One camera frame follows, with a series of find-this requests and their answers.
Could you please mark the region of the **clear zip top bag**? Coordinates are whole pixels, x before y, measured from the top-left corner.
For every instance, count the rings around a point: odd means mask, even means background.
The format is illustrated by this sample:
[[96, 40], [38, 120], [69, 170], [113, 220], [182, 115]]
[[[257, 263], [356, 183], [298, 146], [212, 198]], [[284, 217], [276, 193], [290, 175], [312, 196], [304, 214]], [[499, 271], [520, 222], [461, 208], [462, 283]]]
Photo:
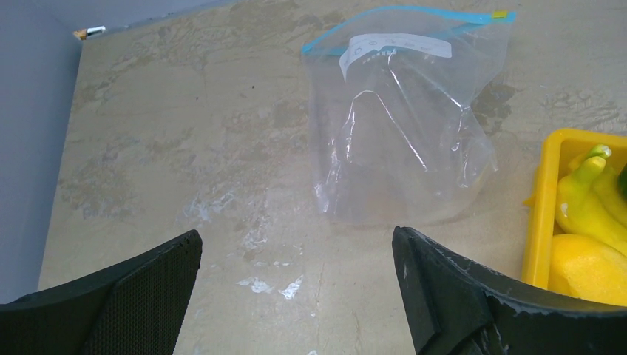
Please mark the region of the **clear zip top bag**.
[[502, 70], [515, 13], [395, 5], [301, 49], [318, 210], [354, 225], [434, 223], [497, 169], [472, 103]]

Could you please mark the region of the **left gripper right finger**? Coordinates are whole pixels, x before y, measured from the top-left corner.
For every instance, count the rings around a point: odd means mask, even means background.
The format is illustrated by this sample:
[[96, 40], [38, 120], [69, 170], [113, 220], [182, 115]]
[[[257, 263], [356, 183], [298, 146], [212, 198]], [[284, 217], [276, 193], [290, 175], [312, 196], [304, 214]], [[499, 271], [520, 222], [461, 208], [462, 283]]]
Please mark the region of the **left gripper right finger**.
[[626, 309], [545, 291], [410, 227], [393, 258], [417, 354], [624, 354]]

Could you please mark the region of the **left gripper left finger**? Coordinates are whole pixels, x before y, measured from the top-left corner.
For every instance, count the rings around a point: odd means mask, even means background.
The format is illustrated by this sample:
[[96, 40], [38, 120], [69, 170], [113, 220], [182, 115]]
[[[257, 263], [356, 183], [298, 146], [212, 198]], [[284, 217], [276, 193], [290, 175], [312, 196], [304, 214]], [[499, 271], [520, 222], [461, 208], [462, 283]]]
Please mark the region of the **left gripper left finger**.
[[203, 241], [190, 230], [136, 257], [1, 305], [2, 354], [173, 354]]

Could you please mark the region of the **yellow plastic tray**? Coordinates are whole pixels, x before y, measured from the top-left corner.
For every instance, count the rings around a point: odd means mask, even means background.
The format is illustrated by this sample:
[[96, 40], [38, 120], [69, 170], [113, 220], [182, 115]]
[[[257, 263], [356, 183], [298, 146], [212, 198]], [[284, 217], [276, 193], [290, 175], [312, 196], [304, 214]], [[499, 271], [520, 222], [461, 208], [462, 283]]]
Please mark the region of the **yellow plastic tray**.
[[532, 184], [532, 195], [524, 204], [529, 207], [529, 224], [523, 253], [521, 280], [546, 290], [549, 282], [549, 261], [552, 237], [561, 234], [555, 223], [558, 181], [567, 174], [568, 163], [597, 144], [612, 150], [609, 163], [622, 168], [626, 163], [626, 136], [582, 129], [563, 128], [544, 140]]

